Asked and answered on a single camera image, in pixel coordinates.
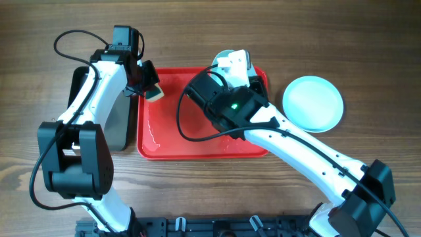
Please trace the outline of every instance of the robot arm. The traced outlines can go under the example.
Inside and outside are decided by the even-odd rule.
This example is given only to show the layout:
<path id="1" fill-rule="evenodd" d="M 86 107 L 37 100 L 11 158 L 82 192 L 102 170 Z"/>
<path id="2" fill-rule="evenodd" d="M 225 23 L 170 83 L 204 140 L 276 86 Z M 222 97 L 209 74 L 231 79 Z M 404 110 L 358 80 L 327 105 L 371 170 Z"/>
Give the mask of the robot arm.
<path id="1" fill-rule="evenodd" d="M 163 96 L 152 62 L 140 61 L 143 49 L 138 56 L 139 36 L 143 40 L 130 26 L 115 26 L 112 43 L 105 49 L 98 49 L 90 58 L 99 72 L 99 81 L 76 120 L 68 125 L 94 85 L 92 67 L 68 110 L 57 122 L 43 122 L 37 134 L 41 152 L 65 124 L 69 126 L 42 161 L 46 188 L 64 199 L 88 203 L 83 207 L 97 221 L 100 230 L 136 237 L 140 226 L 134 212 L 111 186 L 114 167 L 103 129 L 121 93 L 125 96 L 136 93 L 148 101 Z M 80 154 L 68 155 L 64 149 L 77 149 Z"/>
<path id="2" fill-rule="evenodd" d="M 309 222 L 315 233 L 325 237 L 338 234 L 371 236 L 385 211 L 332 163 L 342 167 L 362 185 L 370 187 L 387 207 L 396 199 L 390 169 L 377 160 L 368 168 L 289 122 L 268 102 L 262 80 L 256 79 L 253 73 L 248 52 L 234 51 L 225 58 L 217 58 L 217 61 L 218 68 L 213 72 L 222 73 L 221 76 L 201 73 L 186 87 L 187 96 L 202 108 L 212 125 L 220 132 L 228 132 L 234 139 L 248 140 L 277 155 L 326 195 L 331 203 L 320 206 Z"/>

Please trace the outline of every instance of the small sponge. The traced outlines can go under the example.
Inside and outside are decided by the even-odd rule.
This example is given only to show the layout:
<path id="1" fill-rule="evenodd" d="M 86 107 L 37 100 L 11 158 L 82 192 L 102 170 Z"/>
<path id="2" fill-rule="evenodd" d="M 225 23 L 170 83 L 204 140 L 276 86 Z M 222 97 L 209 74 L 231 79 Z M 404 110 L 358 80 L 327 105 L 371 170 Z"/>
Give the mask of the small sponge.
<path id="1" fill-rule="evenodd" d="M 164 97 L 164 92 L 158 84 L 153 85 L 153 88 L 145 93 L 145 99 L 148 102 L 155 102 L 162 97 Z"/>

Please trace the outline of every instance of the wooden table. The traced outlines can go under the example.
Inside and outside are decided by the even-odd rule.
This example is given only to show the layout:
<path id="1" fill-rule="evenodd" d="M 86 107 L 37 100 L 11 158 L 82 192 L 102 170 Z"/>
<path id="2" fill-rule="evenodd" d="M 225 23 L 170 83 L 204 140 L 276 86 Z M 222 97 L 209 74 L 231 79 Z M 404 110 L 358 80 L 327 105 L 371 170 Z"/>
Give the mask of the wooden table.
<path id="1" fill-rule="evenodd" d="M 80 207 L 44 211 L 28 194 L 39 155 L 36 132 L 66 109 L 80 63 L 53 51 L 63 31 L 106 40 L 115 24 L 145 36 L 157 67 L 206 66 L 223 49 L 248 49 L 270 78 L 280 107 L 285 87 L 304 75 L 339 88 L 345 116 L 315 134 L 342 153 L 393 170 L 392 210 L 421 235 L 421 5 L 400 1 L 3 0 L 0 3 L 0 236 L 72 236 Z M 88 59 L 101 42 L 74 34 L 63 52 Z M 150 162 L 130 146 L 113 154 L 114 187 L 138 217 L 307 214 L 323 194 L 273 155 L 260 159 Z M 68 203 L 36 182 L 40 200 Z M 380 229 L 399 231 L 386 217 Z"/>

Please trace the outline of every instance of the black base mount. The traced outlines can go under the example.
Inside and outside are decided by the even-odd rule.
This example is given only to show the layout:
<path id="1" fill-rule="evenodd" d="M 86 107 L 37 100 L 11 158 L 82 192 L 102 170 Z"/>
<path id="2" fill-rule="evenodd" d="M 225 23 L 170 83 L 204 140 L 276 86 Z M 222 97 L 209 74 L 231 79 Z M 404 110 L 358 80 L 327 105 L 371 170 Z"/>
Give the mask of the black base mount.
<path id="1" fill-rule="evenodd" d="M 310 215 L 282 215 L 274 218 L 261 218 L 263 232 L 267 237 L 316 236 L 307 232 Z M 248 218 L 223 219 L 165 219 L 138 218 L 145 230 L 144 237 L 260 237 Z M 113 237 L 100 231 L 95 221 L 78 221 L 75 237 Z"/>

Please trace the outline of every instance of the plastic tray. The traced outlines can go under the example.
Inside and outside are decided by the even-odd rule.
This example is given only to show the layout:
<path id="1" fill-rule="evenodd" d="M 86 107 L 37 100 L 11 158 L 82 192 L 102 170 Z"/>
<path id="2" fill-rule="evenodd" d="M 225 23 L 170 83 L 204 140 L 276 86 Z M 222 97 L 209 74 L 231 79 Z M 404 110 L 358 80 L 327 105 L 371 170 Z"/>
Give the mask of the plastic tray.
<path id="1" fill-rule="evenodd" d="M 204 68 L 158 68 L 159 86 L 165 96 L 149 103 L 139 98 L 137 117 L 137 150 L 148 160 L 186 160 L 261 157 L 267 150 L 240 139 L 222 136 L 205 142 L 189 142 L 178 133 L 176 125 L 177 103 L 186 84 Z M 258 67 L 266 88 L 268 78 Z M 201 138 L 218 131 L 192 100 L 183 98 L 180 124 L 191 138 Z"/>

